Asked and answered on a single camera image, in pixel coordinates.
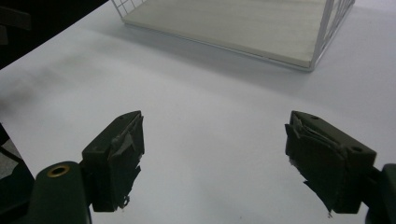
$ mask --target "dark background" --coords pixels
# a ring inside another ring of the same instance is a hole
[[[32,30],[7,26],[8,45],[0,45],[0,69],[40,46],[105,3],[106,0],[0,0],[32,16]]]

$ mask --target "white wire rack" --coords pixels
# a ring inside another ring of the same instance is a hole
[[[112,0],[132,26],[313,71],[355,0]]]

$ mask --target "white table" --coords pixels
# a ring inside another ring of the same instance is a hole
[[[327,217],[284,153],[291,110],[396,162],[396,3],[360,0],[315,72],[131,29],[110,3],[0,71],[0,120],[33,175],[142,110],[132,201],[100,223],[361,224]]]

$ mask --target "white surface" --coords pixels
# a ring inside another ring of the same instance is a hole
[[[361,224],[364,205],[327,218],[284,154],[283,125],[312,113],[376,150],[377,168],[396,162],[395,12],[358,1],[306,74],[125,27],[107,3],[0,71],[0,120],[36,175],[142,110],[132,201],[94,224]]]
[[[148,0],[123,20],[309,67],[325,0]]]

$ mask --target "wire basket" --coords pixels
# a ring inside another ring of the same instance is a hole
[[[313,71],[354,0],[112,0],[126,24]]]

